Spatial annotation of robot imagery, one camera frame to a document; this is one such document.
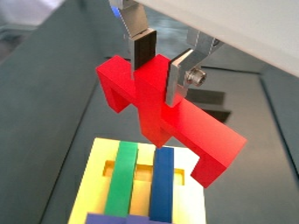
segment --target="green block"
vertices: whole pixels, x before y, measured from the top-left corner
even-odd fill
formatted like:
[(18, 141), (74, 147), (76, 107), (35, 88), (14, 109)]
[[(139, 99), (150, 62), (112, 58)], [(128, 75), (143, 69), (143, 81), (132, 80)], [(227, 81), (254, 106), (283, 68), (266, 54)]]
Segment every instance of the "green block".
[(120, 142), (107, 194), (106, 215), (127, 217), (136, 170), (138, 143)]

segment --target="red block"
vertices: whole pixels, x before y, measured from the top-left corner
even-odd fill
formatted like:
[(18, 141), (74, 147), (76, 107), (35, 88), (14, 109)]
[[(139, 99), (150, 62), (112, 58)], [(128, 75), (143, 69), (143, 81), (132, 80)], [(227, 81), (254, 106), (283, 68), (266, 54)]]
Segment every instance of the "red block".
[(160, 148), (171, 136), (200, 156), (191, 176), (207, 187), (228, 168), (246, 138), (187, 100), (174, 107), (164, 103), (170, 60), (158, 55), (136, 71), (115, 56), (98, 67), (110, 107), (120, 112), (130, 103), (138, 108), (143, 135)]

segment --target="metal bracket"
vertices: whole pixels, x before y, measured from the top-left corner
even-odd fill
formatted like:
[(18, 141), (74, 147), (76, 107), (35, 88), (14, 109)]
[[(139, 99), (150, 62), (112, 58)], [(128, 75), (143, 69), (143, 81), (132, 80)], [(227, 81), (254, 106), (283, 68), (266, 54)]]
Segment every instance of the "metal bracket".
[(110, 0), (124, 29), (127, 52), (134, 72), (155, 57), (156, 30), (148, 28), (144, 6), (132, 0)]
[(190, 28), (187, 42), (194, 46), (171, 62), (167, 74), (166, 103), (174, 107), (187, 95), (190, 85), (200, 86), (207, 78), (202, 61), (223, 43), (206, 33)]

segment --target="yellow block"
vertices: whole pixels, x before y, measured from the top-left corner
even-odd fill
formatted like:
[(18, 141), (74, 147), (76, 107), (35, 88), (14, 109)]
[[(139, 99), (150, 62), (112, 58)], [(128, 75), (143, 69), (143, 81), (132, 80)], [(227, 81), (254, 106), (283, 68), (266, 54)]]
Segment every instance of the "yellow block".
[[(104, 213), (118, 146), (118, 140), (95, 139), (70, 224), (83, 224), (88, 213)], [(148, 216), (155, 146), (140, 143), (138, 149), (130, 214)], [(203, 188), (191, 178), (198, 160), (191, 150), (174, 147), (172, 223), (176, 224), (206, 223)]]

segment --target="stacked blocks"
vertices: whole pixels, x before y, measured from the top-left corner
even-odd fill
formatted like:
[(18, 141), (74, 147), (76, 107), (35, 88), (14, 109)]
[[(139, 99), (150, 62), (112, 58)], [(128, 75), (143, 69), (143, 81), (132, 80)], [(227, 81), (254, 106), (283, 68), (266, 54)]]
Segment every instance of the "stacked blocks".
[(200, 156), (191, 176), (208, 187), (227, 170), (246, 139), (186, 99), (174, 107), (164, 103), (170, 60), (156, 55), (135, 70), (115, 56), (98, 67), (110, 107), (119, 113), (131, 103), (138, 108), (143, 135), (160, 148), (171, 136)]
[(206, 223), (203, 190), (188, 177), (198, 160), (184, 148), (98, 138), (70, 224)]

